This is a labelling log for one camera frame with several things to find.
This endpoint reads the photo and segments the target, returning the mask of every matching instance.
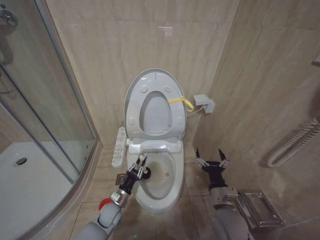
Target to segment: toilet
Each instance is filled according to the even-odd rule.
[[[133,187],[137,202],[150,213],[164,213],[177,202],[183,183],[186,106],[168,100],[184,96],[167,71],[149,69],[130,85],[124,103],[127,167],[147,156],[151,177]]]

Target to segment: yellow strap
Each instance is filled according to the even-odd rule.
[[[177,103],[177,102],[184,102],[187,106],[189,106],[190,108],[186,108],[186,110],[188,112],[192,112],[194,110],[194,106],[192,105],[191,102],[189,102],[185,96],[181,96],[181,97],[177,97],[177,98],[173,98],[173,99],[169,99],[168,103],[172,104],[172,103]]]

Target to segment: wall outlet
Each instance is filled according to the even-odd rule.
[[[193,98],[194,98],[194,104],[196,106],[203,106],[203,109],[206,114],[210,114],[214,111],[216,104],[207,95],[205,94],[194,95]]]

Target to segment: shower door frame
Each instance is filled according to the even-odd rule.
[[[55,48],[55,51],[60,59],[63,70],[66,74],[66,77],[71,85],[71,88],[76,96],[76,99],[80,105],[80,108],[83,112],[83,115],[84,115],[84,117],[89,125],[89,128],[91,130],[91,133],[94,137],[94,142],[93,142],[92,147],[89,151],[89,153],[91,153],[95,149],[94,146],[96,146],[97,143],[100,141],[98,132],[95,128],[95,125],[93,123],[93,120],[92,120],[90,114],[88,114],[89,110],[88,110],[87,104],[85,102],[84,96],[81,93],[80,86],[78,85],[77,78],[76,78],[75,73],[72,69],[72,66],[69,62],[69,58],[68,58],[67,53],[65,51],[65,48],[62,44],[62,41],[59,37],[56,25],[52,19],[48,5],[45,0],[34,0],[34,2],[40,12],[40,15],[42,17],[42,20],[44,22],[46,30],[51,38],[51,41],[52,41],[53,46]],[[86,162],[83,165],[81,172],[85,169]]]
[[[89,114],[89,110],[86,105],[85,99],[81,93],[81,89],[78,85],[76,76],[69,62],[69,58],[65,52],[64,46],[59,37],[58,31],[50,14],[47,3],[45,0],[34,0],[34,2],[39,10],[43,23],[51,38],[51,41],[61,62],[63,70],[71,85],[71,88],[83,112],[83,115],[88,123],[94,140],[89,154],[87,156],[87,159],[82,166],[80,174],[77,180],[73,183],[73,186],[71,187],[70,191],[47,216],[45,216],[37,225],[35,225],[27,232],[25,232],[23,235],[21,235],[19,238],[17,238],[17,240],[30,239],[34,236],[38,236],[39,239],[47,239],[47,237],[49,237],[49,235],[51,234],[50,232],[45,233],[44,230],[46,228],[49,229],[50,227],[52,227],[52,229],[57,229],[60,227],[60,225],[64,223],[63,218],[65,217],[65,215],[72,214],[74,209],[81,202],[81,195],[83,196],[83,192],[88,190],[93,178],[94,169],[98,165],[99,158],[97,159],[97,157],[99,156],[97,155],[100,153],[102,149],[98,132]]]

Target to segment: gray robot arm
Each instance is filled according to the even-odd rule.
[[[195,163],[209,174],[208,186],[212,206],[215,209],[212,218],[212,228],[217,240],[254,240],[248,225],[241,214],[236,210],[234,199],[238,192],[233,187],[228,187],[222,177],[222,172],[230,163],[225,154],[219,149],[222,162],[204,161],[200,158],[196,148]]]
[[[121,209],[126,206],[135,182],[151,176],[151,170],[145,166],[146,160],[146,156],[139,156],[138,160],[126,171],[127,178],[124,183],[112,193],[110,197],[112,203],[105,204],[96,218],[78,233],[75,240],[107,240],[111,236],[122,217]]]

